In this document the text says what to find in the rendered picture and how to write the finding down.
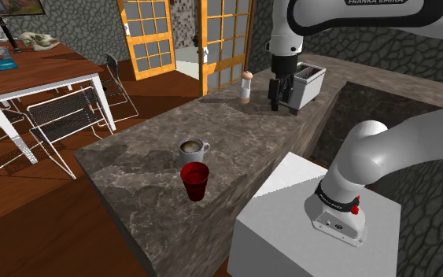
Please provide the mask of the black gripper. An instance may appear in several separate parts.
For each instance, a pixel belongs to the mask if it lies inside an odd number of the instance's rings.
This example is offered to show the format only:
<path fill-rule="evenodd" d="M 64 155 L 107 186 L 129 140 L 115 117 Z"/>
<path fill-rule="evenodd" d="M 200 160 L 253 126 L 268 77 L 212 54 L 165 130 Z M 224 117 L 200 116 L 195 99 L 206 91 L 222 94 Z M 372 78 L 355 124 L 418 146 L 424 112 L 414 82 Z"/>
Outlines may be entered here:
<path fill-rule="evenodd" d="M 275 78 L 270 79 L 268 98 L 271 100 L 271 110 L 279 110 L 279 84 L 280 101 L 288 103 L 293 91 L 293 78 L 297 71 L 298 56 L 276 56 L 271 57 L 271 71 L 275 73 Z"/>

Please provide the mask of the orange framed glass door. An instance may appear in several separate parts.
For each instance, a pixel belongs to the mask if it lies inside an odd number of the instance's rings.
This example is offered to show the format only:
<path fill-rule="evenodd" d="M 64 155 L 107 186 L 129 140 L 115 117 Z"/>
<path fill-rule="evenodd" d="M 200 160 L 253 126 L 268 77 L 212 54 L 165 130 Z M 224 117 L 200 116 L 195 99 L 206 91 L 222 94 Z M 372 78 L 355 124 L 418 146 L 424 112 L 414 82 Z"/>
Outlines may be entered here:
<path fill-rule="evenodd" d="M 198 64 L 202 96 L 242 79 L 248 66 L 254 2 L 198 0 Z"/>
<path fill-rule="evenodd" d="M 137 80 L 176 69 L 169 0 L 116 0 Z"/>

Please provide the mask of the grey mug with coffee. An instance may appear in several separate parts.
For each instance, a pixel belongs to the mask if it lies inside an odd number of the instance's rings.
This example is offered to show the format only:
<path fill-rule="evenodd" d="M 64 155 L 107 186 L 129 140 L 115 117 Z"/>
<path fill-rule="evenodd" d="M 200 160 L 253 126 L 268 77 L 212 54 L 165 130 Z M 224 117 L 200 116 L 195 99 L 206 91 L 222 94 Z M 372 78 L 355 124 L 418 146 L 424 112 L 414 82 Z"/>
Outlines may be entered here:
<path fill-rule="evenodd" d="M 189 137 L 179 142 L 179 157 L 181 165 L 190 162 L 202 162 L 205 153 L 210 150 L 210 144 L 199 138 Z"/>

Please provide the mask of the red cup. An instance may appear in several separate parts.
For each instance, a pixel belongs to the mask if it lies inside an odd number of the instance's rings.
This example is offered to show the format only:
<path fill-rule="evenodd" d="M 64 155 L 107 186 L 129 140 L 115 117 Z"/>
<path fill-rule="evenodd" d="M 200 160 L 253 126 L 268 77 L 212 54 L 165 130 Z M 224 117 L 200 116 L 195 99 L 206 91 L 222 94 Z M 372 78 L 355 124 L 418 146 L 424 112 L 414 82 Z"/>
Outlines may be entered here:
<path fill-rule="evenodd" d="M 200 201 L 205 196 L 209 168 L 201 162 L 190 162 L 182 167 L 180 176 L 189 199 Z"/>

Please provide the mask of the grey robot stand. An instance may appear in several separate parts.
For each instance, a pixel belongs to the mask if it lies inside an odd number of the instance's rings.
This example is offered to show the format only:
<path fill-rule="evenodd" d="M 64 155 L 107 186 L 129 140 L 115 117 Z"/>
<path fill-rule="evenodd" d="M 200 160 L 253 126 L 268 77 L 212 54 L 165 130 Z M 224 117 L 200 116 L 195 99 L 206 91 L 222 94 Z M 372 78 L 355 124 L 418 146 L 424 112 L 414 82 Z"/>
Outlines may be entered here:
<path fill-rule="evenodd" d="M 351 246 L 317 231 L 305 212 L 326 169 L 288 153 L 236 217 L 232 277 L 396 277 L 401 205 L 361 191 L 368 233 Z"/>

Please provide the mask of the brown table with white legs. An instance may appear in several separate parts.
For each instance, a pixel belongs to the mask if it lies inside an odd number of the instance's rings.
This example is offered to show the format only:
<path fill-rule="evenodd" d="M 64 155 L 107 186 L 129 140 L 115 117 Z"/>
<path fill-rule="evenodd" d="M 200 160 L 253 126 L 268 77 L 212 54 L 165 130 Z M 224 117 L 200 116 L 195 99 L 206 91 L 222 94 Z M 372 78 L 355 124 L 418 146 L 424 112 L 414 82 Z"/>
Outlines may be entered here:
<path fill-rule="evenodd" d="M 35 52 L 18 42 L 22 52 L 13 54 L 16 68 L 0 71 L 0 102 L 37 94 L 58 87 L 85 81 L 92 82 L 107 122 L 114 131 L 116 125 L 102 88 L 99 73 L 103 71 L 69 47 L 59 44 L 51 50 Z M 9 136 L 21 153 L 33 164 L 37 162 L 18 131 L 0 110 L 0 128 Z"/>

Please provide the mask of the screen on black stand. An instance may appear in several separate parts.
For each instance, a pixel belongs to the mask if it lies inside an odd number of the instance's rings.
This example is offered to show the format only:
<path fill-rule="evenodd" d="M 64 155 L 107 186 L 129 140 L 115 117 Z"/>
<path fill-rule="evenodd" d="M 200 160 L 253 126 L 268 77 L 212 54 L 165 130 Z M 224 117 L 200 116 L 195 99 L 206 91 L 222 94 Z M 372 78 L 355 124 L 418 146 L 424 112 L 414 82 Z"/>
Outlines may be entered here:
<path fill-rule="evenodd" d="M 44 15 L 45 13 L 40 0 L 0 0 L 0 27 L 13 47 L 15 54 L 19 54 L 21 50 L 3 18 Z"/>

